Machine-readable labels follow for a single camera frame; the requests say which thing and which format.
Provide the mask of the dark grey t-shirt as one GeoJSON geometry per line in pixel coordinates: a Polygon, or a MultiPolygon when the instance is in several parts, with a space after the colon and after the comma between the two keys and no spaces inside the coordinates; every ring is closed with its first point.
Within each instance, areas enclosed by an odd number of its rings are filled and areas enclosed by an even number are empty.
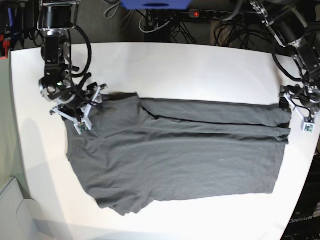
{"type": "Polygon", "coordinates": [[[153,201],[271,194],[291,118],[277,105],[107,96],[92,130],[65,122],[67,159],[84,192],[120,215],[153,201]]]}

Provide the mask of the red clamp at table corner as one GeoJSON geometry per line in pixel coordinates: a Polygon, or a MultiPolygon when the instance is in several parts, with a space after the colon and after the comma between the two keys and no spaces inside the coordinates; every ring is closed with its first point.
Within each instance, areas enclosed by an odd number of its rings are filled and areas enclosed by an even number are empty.
{"type": "Polygon", "coordinates": [[[9,37],[5,37],[4,34],[0,35],[0,58],[7,59],[9,50],[11,48],[11,39],[9,37]]]}

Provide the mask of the blue box at top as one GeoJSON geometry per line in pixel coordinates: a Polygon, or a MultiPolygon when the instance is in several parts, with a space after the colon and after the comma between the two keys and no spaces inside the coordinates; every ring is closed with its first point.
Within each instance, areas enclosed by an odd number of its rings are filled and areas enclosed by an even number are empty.
{"type": "Polygon", "coordinates": [[[122,0],[128,10],[185,10],[191,0],[122,0]]]}

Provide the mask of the black power strip red light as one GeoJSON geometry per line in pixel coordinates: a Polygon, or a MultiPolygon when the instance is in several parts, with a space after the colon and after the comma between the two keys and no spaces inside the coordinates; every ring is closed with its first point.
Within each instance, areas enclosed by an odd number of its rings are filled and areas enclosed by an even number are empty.
{"type": "Polygon", "coordinates": [[[226,11],[215,11],[215,10],[198,10],[198,9],[190,9],[188,11],[188,15],[192,19],[200,19],[200,20],[224,20],[229,17],[232,13],[226,11]]]}

